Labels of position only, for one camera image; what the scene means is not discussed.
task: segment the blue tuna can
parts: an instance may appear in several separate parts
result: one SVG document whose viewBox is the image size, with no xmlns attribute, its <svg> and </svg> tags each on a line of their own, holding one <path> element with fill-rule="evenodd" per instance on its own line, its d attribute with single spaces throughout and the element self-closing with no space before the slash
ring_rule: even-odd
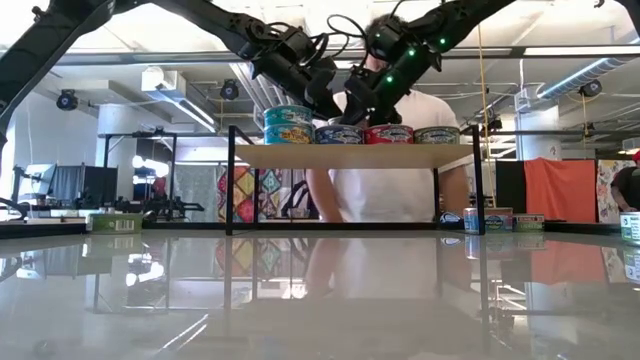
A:
<svg viewBox="0 0 640 360">
<path fill-rule="evenodd" d="M 311 124 L 271 125 L 264 129 L 264 143 L 270 144 L 311 144 L 313 130 Z"/>
<path fill-rule="evenodd" d="M 316 129 L 316 144 L 363 144 L 364 131 L 357 126 L 329 125 Z"/>
<path fill-rule="evenodd" d="M 304 106 L 281 105 L 267 109 L 264 112 L 264 125 L 309 125 L 313 119 L 313 112 Z"/>
</svg>

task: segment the white t-shirt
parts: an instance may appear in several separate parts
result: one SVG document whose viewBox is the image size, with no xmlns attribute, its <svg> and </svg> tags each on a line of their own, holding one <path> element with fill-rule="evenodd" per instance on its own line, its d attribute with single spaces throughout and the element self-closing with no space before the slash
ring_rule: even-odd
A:
<svg viewBox="0 0 640 360">
<path fill-rule="evenodd" d="M 344 111 L 346 94 L 336 94 L 334 100 Z M 400 99 L 396 111 L 402 116 L 402 124 L 414 129 L 458 127 L 455 114 L 446 102 L 418 91 Z M 330 170 L 329 175 L 340 213 L 347 222 L 433 221 L 431 169 L 340 169 Z"/>
</svg>

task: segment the wooden shelf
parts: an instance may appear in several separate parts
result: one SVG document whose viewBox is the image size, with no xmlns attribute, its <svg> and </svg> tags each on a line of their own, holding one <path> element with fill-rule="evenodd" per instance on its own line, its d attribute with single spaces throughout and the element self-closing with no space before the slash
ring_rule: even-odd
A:
<svg viewBox="0 0 640 360">
<path fill-rule="evenodd" d="M 259 169 L 432 169 L 472 153 L 471 145 L 236 145 L 236 156 Z"/>
</svg>

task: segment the red tuna can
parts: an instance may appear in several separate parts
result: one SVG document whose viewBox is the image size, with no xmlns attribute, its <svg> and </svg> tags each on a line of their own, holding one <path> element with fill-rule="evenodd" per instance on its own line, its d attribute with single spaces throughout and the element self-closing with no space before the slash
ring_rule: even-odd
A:
<svg viewBox="0 0 640 360">
<path fill-rule="evenodd" d="M 406 125 L 378 125 L 364 131 L 365 144 L 413 144 L 413 128 Z"/>
</svg>

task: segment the monitor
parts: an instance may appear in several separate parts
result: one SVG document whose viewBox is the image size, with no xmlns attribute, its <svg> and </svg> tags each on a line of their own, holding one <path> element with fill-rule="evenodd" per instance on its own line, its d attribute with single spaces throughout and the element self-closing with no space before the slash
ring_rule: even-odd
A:
<svg viewBox="0 0 640 360">
<path fill-rule="evenodd" d="M 53 176 L 56 172 L 55 164 L 29 165 L 20 181 L 18 201 L 46 196 L 51 190 Z"/>
</svg>

